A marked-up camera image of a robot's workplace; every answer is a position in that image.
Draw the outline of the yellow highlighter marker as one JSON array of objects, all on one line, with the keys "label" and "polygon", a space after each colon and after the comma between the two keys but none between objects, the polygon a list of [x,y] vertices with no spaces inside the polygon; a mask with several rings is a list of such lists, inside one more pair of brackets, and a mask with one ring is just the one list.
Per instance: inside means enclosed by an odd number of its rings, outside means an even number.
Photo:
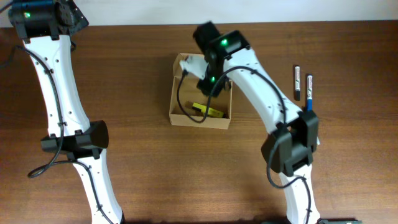
[{"label": "yellow highlighter marker", "polygon": [[213,118],[225,118],[226,115],[219,110],[213,109],[213,108],[208,108],[206,105],[202,105],[199,103],[193,103],[192,104],[192,109],[196,110],[198,112],[201,112],[203,114],[207,114],[207,116],[213,117]]}]

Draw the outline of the cardboard box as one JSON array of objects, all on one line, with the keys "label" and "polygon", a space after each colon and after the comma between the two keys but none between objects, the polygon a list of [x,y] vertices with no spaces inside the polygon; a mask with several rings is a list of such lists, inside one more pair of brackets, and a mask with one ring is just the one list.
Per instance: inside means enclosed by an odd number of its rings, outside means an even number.
[{"label": "cardboard box", "polygon": [[206,105],[208,97],[197,88],[198,78],[191,73],[181,80],[182,69],[179,62],[190,54],[179,53],[173,63],[173,86],[170,99],[169,118],[174,126],[191,126],[198,128],[228,129],[231,122],[233,82],[230,82],[229,91],[222,90],[218,97],[211,98],[210,108],[222,111],[225,118],[213,118],[208,116],[202,123],[196,123],[192,119],[201,120],[203,113],[189,110],[184,106],[186,101]]}]

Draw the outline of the black whiteboard marker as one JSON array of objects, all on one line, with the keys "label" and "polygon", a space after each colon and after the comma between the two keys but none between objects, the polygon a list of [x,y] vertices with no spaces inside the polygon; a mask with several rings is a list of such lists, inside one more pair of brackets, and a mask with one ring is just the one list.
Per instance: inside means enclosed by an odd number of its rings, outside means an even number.
[{"label": "black whiteboard marker", "polygon": [[295,95],[294,99],[296,101],[300,101],[300,94],[301,94],[301,88],[300,88],[300,67],[296,65],[294,67],[294,75],[295,75]]}]

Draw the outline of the blue whiteboard marker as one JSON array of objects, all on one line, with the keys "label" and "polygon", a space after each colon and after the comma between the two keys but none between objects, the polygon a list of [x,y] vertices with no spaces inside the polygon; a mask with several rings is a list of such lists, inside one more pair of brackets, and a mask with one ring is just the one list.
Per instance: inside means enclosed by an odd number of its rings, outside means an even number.
[{"label": "blue whiteboard marker", "polygon": [[307,75],[307,110],[312,110],[313,106],[313,76]]}]

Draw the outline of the yellow tape roll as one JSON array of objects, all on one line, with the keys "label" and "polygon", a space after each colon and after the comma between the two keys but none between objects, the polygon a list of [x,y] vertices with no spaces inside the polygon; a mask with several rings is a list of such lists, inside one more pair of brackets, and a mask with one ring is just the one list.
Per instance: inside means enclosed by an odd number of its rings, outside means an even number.
[{"label": "yellow tape roll", "polygon": [[185,106],[187,109],[192,110],[192,109],[193,109],[193,102],[192,102],[192,101],[186,101],[186,102],[184,103],[184,106]]}]

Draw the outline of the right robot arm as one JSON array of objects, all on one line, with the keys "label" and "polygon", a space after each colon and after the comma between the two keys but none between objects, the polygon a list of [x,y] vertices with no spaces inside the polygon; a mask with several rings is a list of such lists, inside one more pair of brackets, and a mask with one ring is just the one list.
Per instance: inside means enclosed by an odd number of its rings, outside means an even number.
[{"label": "right robot arm", "polygon": [[313,154],[319,145],[319,119],[292,103],[263,69],[250,43],[238,30],[221,34],[206,22],[193,33],[203,58],[187,59],[185,73],[198,77],[198,89],[216,97],[228,81],[245,94],[264,123],[261,147],[270,184],[284,191],[287,223],[357,223],[354,218],[322,218],[312,188]]}]

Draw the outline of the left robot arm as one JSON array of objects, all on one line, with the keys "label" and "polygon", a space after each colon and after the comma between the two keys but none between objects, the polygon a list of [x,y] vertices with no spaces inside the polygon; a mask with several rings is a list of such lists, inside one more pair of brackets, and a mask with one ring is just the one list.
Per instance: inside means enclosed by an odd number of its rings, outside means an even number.
[{"label": "left robot arm", "polygon": [[124,213],[106,162],[107,125],[88,119],[73,74],[71,54],[76,44],[71,36],[88,27],[88,19],[73,1],[66,0],[11,1],[4,9],[23,42],[18,49],[34,64],[47,111],[48,134],[41,146],[53,158],[30,171],[28,178],[71,164],[82,181],[92,223],[123,224]]}]

